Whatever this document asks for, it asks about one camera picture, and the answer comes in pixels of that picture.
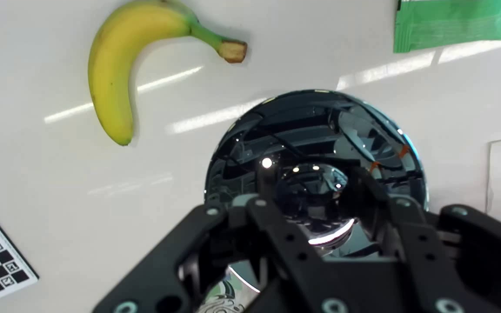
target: banana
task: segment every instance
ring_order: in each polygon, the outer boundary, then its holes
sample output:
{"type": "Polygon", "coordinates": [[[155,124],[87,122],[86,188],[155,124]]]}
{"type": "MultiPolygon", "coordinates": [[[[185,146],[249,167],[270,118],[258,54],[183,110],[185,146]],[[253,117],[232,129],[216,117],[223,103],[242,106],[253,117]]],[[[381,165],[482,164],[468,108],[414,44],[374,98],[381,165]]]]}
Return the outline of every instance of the banana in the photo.
{"type": "Polygon", "coordinates": [[[242,63],[247,45],[225,38],[174,0],[132,0],[119,7],[99,28],[89,58],[89,87],[101,127],[120,146],[134,134],[132,66],[152,42],[195,37],[209,44],[228,63],[242,63]]]}

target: green card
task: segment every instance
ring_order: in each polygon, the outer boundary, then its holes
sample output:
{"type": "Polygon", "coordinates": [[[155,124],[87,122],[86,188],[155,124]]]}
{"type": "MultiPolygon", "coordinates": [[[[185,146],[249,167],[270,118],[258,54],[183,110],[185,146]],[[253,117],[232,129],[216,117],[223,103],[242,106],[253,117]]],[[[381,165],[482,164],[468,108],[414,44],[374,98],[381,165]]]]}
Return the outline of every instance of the green card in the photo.
{"type": "Polygon", "coordinates": [[[501,40],[501,0],[400,0],[395,52],[501,40]]]}

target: reflective dome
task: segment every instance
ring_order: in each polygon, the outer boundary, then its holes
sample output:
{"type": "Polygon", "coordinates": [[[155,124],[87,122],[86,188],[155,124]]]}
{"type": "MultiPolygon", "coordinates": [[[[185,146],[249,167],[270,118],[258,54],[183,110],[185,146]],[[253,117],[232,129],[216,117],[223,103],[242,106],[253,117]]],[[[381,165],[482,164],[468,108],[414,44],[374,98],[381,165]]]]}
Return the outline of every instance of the reflective dome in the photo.
{"type": "MultiPolygon", "coordinates": [[[[268,99],[240,117],[223,136],[206,179],[206,204],[230,209],[239,195],[272,198],[287,223],[331,261],[367,256],[373,244],[339,204],[353,164],[390,195],[428,202],[421,160],[409,138],[357,98],[299,91],[268,99]]],[[[232,266],[256,285],[251,266],[232,266]]]]}

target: hole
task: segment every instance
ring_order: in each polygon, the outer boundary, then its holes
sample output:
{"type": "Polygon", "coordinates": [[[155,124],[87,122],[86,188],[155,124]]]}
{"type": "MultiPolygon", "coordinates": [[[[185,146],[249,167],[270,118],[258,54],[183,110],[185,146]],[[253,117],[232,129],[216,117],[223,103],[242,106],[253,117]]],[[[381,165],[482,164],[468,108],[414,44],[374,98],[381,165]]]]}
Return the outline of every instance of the hole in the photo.
{"type": "Polygon", "coordinates": [[[138,313],[138,304],[132,301],[126,301],[122,304],[119,304],[113,313],[138,313]]]}
{"type": "Polygon", "coordinates": [[[178,296],[167,296],[157,304],[157,313],[176,313],[183,301],[178,296]]]}
{"type": "Polygon", "coordinates": [[[446,298],[437,301],[437,311],[439,313],[465,313],[460,303],[453,299],[446,299],[446,298]]]}
{"type": "Polygon", "coordinates": [[[322,303],[322,311],[324,313],[346,313],[348,308],[339,299],[326,299],[322,303]]]}

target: banana tip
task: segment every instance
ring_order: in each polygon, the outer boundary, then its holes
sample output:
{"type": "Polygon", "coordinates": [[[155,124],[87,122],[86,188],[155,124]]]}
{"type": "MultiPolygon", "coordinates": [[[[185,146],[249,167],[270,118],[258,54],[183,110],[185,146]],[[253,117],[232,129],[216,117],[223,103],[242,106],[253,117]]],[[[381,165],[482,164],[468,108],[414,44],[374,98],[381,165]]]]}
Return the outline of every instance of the banana tip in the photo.
{"type": "Polygon", "coordinates": [[[131,138],[112,138],[117,144],[120,146],[129,146],[131,144],[131,138]]]}
{"type": "Polygon", "coordinates": [[[228,63],[242,63],[247,58],[247,44],[246,42],[223,42],[218,52],[228,63]]]}

